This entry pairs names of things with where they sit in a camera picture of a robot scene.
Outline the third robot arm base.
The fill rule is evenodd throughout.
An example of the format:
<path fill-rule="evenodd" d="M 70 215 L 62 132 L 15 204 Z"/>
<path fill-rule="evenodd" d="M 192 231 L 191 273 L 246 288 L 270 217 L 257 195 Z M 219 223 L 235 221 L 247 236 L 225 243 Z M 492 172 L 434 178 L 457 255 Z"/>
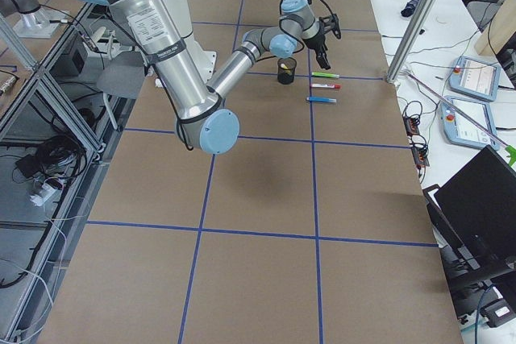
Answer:
<path fill-rule="evenodd" d="M 1 0 L 1 15 L 5 18 L 18 14 L 20 20 L 14 31 L 20 38 L 50 39 L 58 23 L 51 22 L 50 13 L 42 8 L 39 0 Z"/>

